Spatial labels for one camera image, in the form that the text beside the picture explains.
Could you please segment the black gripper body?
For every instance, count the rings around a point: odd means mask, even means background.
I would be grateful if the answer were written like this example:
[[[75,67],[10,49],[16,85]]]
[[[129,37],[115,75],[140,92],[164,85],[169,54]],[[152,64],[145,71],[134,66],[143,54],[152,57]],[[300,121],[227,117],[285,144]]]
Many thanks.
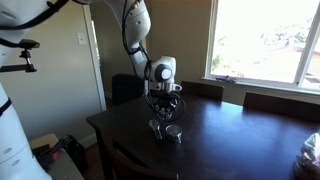
[[[149,97],[155,115],[162,121],[171,121],[179,107],[179,96],[173,92],[152,90]]]

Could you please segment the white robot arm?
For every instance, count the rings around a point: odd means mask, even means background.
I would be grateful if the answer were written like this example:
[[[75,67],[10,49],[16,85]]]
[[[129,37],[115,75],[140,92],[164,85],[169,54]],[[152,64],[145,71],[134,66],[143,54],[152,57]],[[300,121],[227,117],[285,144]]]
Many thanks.
[[[15,48],[25,52],[39,43],[25,37],[58,12],[70,0],[0,0],[0,62],[4,63]],[[88,5],[94,0],[72,0]],[[122,33],[123,46],[130,56],[136,75],[147,84],[156,82],[157,90],[144,91],[144,97],[154,114],[169,120],[180,105],[177,92],[182,87],[175,83],[176,59],[163,56],[158,61],[149,59],[141,45],[150,31],[151,20],[144,0],[104,0],[112,9]],[[0,179],[52,180],[33,155],[19,117],[0,85]]]

